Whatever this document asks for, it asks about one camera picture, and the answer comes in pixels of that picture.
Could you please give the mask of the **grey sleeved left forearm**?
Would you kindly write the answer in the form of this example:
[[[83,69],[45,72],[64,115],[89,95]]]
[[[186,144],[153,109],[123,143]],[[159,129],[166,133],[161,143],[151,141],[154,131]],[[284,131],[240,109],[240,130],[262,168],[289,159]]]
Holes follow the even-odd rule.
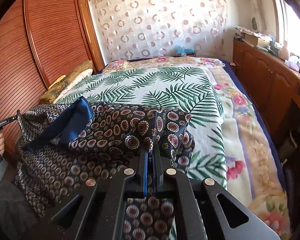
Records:
[[[0,181],[0,239],[22,239],[55,206],[39,186],[21,161],[12,182]]]

